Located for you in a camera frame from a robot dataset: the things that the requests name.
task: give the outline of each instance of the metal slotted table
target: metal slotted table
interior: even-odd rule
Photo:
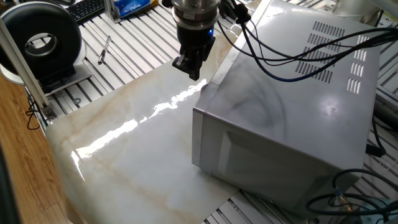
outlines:
[[[292,4],[320,11],[331,11],[332,0],[286,0]],[[221,19],[222,26],[229,29],[231,19]],[[398,23],[383,16],[379,27],[398,27]],[[93,76],[58,93],[48,96],[49,102],[58,117],[78,110],[82,106],[144,75],[162,64],[173,60],[179,52],[180,44],[172,19],[171,9],[161,5],[115,24],[104,14],[80,26],[86,44],[86,57],[83,63]],[[98,65],[98,57],[105,45],[107,36],[112,42],[104,63]],[[398,42],[381,47],[379,85],[398,95]],[[40,124],[44,121],[38,116]],[[381,142],[387,150],[383,158],[365,155],[364,169],[376,171],[398,184],[398,140],[397,135],[379,127]],[[369,139],[377,145],[373,130]],[[398,199],[397,193],[384,182],[369,176],[362,178],[349,189],[349,192],[373,195],[380,198]],[[256,223],[306,223],[293,215],[245,192],[238,192],[224,205],[204,220],[206,224],[256,224]]]

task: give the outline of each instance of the wooden floor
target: wooden floor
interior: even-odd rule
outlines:
[[[27,129],[23,87],[0,74],[0,143],[24,224],[66,224],[60,184],[41,129]],[[32,126],[37,121],[32,119]]]

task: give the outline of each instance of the cable connector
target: cable connector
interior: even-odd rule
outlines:
[[[251,16],[249,15],[249,10],[244,4],[238,4],[234,9],[235,16],[238,18],[236,20],[237,24],[244,24],[251,20]]]
[[[350,205],[350,203],[347,201],[347,198],[343,195],[341,190],[338,187],[336,187],[333,189],[333,191],[335,192],[338,203],[343,206],[343,210],[347,212],[352,212],[353,208]]]

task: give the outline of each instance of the pen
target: pen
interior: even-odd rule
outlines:
[[[104,50],[102,50],[101,55],[99,55],[98,65],[101,65],[104,62],[106,49],[108,48],[109,43],[111,42],[111,36],[109,35],[106,39]]]

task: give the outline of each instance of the blue label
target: blue label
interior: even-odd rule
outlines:
[[[114,2],[120,18],[126,17],[150,5],[150,0],[118,0]]]

